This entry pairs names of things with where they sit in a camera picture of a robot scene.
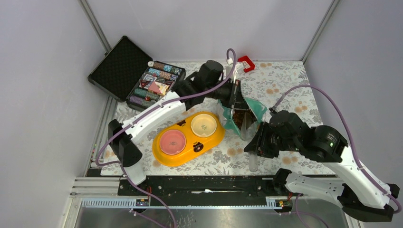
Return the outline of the clear plastic scoop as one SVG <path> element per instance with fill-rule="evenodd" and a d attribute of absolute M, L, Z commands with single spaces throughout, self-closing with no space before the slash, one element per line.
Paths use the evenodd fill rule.
<path fill-rule="evenodd" d="M 256 134 L 258 129 L 257 122 L 253 119 L 250 113 L 245 112 L 240 135 L 244 141 L 250 142 Z M 251 172 L 256 172 L 258 170 L 258 156 L 255 152 L 249 152 L 249 170 Z"/>

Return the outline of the green dog food bag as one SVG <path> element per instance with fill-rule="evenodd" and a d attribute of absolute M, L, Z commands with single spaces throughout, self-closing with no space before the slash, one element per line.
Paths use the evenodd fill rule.
<path fill-rule="evenodd" d="M 267 112 L 267 107 L 258 100 L 245 98 L 247 109 L 224 107 L 221 101 L 217 103 L 217 115 L 222 127 L 238 135 L 242 140 L 251 140 L 257 132 L 259 124 Z"/>

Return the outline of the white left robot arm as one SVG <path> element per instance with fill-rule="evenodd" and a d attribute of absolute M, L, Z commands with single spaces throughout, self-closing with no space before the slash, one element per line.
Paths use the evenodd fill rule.
<path fill-rule="evenodd" d="M 243 64 L 227 58 L 227 65 L 208 60 L 198 71 L 176 82 L 173 88 L 159 101 L 135 117 L 120 123 L 116 119 L 108 126 L 109 145 L 119 159 L 123 174 L 128 179 L 129 189 L 135 195 L 147 191 L 146 174 L 141 165 L 142 151 L 136 145 L 149 132 L 176 115 L 203 103 L 206 97 L 233 107 L 233 100 L 240 84 L 236 80 Z"/>

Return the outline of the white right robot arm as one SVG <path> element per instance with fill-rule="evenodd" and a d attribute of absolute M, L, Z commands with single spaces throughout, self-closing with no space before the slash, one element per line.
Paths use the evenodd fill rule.
<path fill-rule="evenodd" d="M 309 127 L 296 113 L 280 111 L 258 126 L 244 151 L 270 159 L 281 151 L 298 152 L 323 164 L 342 180 L 318 180 L 281 168 L 272 180 L 277 195 L 310 195 L 333 203 L 362 222 L 390 222 L 393 218 L 394 209 L 389 202 L 398 196 L 399 187 L 382 182 L 355 160 L 351 146 L 333 127 Z"/>

